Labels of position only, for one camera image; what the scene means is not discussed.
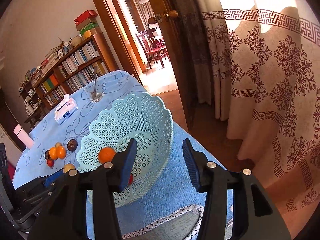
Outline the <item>dark avocado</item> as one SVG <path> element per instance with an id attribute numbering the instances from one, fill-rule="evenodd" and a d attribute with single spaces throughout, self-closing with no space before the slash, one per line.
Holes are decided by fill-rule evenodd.
<path id="1" fill-rule="evenodd" d="M 46 150 L 45 159 L 46 159 L 46 160 L 51 159 L 49 150 Z"/>

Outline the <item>small wooden side shelf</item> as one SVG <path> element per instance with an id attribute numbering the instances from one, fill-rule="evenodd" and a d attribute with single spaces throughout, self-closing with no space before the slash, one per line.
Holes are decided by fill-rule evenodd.
<path id="1" fill-rule="evenodd" d="M 35 88 L 33 88 L 31 81 L 24 81 L 20 87 L 19 94 L 23 99 L 27 114 L 27 119 L 24 123 L 29 124 L 30 128 L 33 129 L 46 116 L 44 103 L 38 96 Z"/>

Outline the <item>light blue plastic basket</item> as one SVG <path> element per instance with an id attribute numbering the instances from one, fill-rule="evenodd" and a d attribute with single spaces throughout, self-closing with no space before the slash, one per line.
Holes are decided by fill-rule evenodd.
<path id="1" fill-rule="evenodd" d="M 121 193 L 114 194 L 116 207 L 135 202 L 152 188 L 167 165 L 173 141 L 173 120 L 158 96 L 144 92 L 127 94 L 112 103 L 89 126 L 89 134 L 81 139 L 76 159 L 81 173 L 95 170 L 98 153 L 110 147 L 125 150 L 130 139 L 137 142 L 137 155 L 132 168 L 133 182 Z"/>

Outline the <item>small red tomato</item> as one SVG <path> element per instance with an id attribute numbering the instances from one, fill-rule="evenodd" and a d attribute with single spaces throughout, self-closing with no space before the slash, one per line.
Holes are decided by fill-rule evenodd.
<path id="1" fill-rule="evenodd" d="M 54 160 L 53 160 L 53 159 L 48 159 L 48 160 L 47 160 L 47 165 L 48 165 L 49 167 L 53 167 L 53 166 L 54 166 Z"/>

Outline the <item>red tomato front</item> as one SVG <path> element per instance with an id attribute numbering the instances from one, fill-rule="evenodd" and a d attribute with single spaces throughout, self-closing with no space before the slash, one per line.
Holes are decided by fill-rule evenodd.
<path id="1" fill-rule="evenodd" d="M 133 175 L 130 174 L 128 185 L 130 186 L 133 183 Z"/>

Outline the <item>dark brown passion fruit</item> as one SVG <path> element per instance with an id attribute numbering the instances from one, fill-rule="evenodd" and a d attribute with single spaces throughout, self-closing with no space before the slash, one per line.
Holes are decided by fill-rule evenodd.
<path id="1" fill-rule="evenodd" d="M 71 139 L 67 142 L 67 149 L 70 152 L 74 152 L 78 147 L 78 142 L 75 139 Z"/>

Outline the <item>patterned beige curtain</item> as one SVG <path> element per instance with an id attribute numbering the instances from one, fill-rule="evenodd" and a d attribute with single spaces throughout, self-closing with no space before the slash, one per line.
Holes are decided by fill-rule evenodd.
<path id="1" fill-rule="evenodd" d="M 196 0 L 216 117 L 289 232 L 319 204 L 319 22 L 306 0 Z"/>

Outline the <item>white tissue pack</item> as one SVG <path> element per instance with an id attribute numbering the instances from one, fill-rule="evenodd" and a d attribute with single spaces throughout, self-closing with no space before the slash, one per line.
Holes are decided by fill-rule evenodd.
<path id="1" fill-rule="evenodd" d="M 62 124 L 78 109 L 77 103 L 73 97 L 68 94 L 63 96 L 63 100 L 58 104 L 54 112 L 54 119 L 57 124 Z"/>

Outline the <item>blue patterned tablecloth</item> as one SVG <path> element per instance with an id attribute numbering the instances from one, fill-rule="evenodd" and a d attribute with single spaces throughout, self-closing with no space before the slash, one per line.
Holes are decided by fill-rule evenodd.
<path id="1" fill-rule="evenodd" d="M 96 103 L 90 101 L 88 94 L 80 89 L 72 94 L 78 110 L 62 124 L 54 119 L 54 112 L 48 113 L 29 133 L 34 141 L 31 149 L 22 152 L 16 166 L 13 185 L 18 188 L 39 177 L 51 175 L 71 163 L 79 167 L 77 151 L 67 151 L 66 158 L 56 160 L 53 168 L 46 164 L 45 152 L 57 142 L 66 145 L 71 139 L 81 142 L 89 134 L 89 125 L 98 118 L 104 109 L 110 109 L 112 102 L 122 99 L 127 94 L 140 95 L 145 91 L 143 86 L 129 73 L 116 70 L 97 79 L 102 85 L 104 96 Z M 178 124 L 173 124 L 173 143 L 169 162 L 152 188 L 139 200 L 117 208 L 121 233 L 131 233 L 146 227 L 153 221 L 168 216 L 176 210 L 197 204 L 204 206 L 205 193 L 198 193 L 192 186 L 182 154 L 182 142 L 188 138 L 197 151 L 206 154 L 207 159 L 217 162 L 195 138 Z"/>

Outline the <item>orange persimmon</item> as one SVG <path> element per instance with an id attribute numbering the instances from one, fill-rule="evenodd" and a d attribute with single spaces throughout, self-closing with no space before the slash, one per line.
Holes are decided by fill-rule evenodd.
<path id="1" fill-rule="evenodd" d="M 56 148 L 56 155 L 59 159 L 65 159 L 66 157 L 66 149 L 63 146 L 58 146 Z"/>
<path id="2" fill-rule="evenodd" d="M 51 147 L 49 150 L 49 156 L 50 159 L 56 160 L 58 158 L 57 156 L 57 148 L 56 147 Z"/>

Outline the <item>metal spoon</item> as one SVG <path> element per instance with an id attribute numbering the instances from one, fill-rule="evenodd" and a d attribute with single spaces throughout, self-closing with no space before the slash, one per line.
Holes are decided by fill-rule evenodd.
<path id="1" fill-rule="evenodd" d="M 94 85 L 93 85 L 93 90 L 91 92 L 91 97 L 92 99 L 95 99 L 95 97 L 97 96 L 97 89 L 96 89 L 96 79 L 97 79 L 97 66 L 94 66 Z"/>

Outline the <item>tan round fruit back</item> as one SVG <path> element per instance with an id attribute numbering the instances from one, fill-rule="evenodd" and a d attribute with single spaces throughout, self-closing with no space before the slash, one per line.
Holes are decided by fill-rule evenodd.
<path id="1" fill-rule="evenodd" d="M 62 146 L 62 144 L 61 144 L 60 142 L 57 142 L 57 143 L 55 144 L 55 147 L 56 147 L 56 148 L 58 148 L 58 147 L 60 147 L 60 146 Z"/>

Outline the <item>orange persimmon right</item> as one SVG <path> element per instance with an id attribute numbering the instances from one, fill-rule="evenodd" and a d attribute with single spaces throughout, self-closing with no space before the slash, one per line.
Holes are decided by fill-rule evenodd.
<path id="1" fill-rule="evenodd" d="M 56 148 L 56 155 L 59 159 L 65 159 L 66 157 L 66 149 L 63 146 L 58 146 Z"/>

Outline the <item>tan round fruit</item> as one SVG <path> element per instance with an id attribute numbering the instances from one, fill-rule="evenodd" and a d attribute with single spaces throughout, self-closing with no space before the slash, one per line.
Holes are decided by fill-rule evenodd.
<path id="1" fill-rule="evenodd" d="M 55 147 L 56 147 L 56 148 L 58 148 L 58 147 L 60 147 L 60 146 L 62 146 L 62 144 L 61 144 L 60 142 L 57 142 L 57 143 L 55 144 Z"/>
<path id="2" fill-rule="evenodd" d="M 69 172 L 70 170 L 74 170 L 75 169 L 75 166 L 73 164 L 66 164 L 64 167 L 63 167 L 63 173 L 67 173 Z"/>

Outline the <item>large orange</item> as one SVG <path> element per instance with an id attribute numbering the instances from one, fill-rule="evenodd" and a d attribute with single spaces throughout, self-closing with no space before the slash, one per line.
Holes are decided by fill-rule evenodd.
<path id="1" fill-rule="evenodd" d="M 116 151 L 111 147 L 102 148 L 98 153 L 98 160 L 101 164 L 106 162 L 111 162 L 114 156 L 116 155 Z"/>

